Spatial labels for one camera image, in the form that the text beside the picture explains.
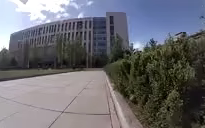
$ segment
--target blue sky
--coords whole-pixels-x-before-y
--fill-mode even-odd
[[[204,29],[199,17],[205,15],[205,0],[0,0],[0,49],[8,48],[15,31],[58,19],[105,16],[107,11],[126,12],[136,47],[151,38],[163,42],[168,33]]]

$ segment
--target shrub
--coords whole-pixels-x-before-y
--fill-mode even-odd
[[[205,37],[150,44],[105,67],[115,88],[150,127],[205,127]]]

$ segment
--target sidewalk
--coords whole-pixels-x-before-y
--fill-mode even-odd
[[[120,128],[103,71],[0,82],[0,128]]]

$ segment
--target modern office building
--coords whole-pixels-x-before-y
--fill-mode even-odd
[[[91,57],[109,55],[117,34],[123,39],[123,48],[128,49],[126,14],[107,12],[106,17],[60,20],[15,32],[10,36],[9,50],[22,66],[27,63],[24,55],[28,54],[28,58],[31,58],[36,52],[42,60],[53,61],[56,58],[56,37],[61,35],[70,42],[80,39],[86,53]]]

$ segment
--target lawn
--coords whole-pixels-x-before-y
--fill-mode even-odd
[[[31,70],[8,70],[8,71],[0,70],[0,79],[14,79],[14,78],[37,76],[37,75],[65,73],[71,71],[77,71],[77,70],[73,70],[73,69],[47,69],[47,70],[31,69]]]

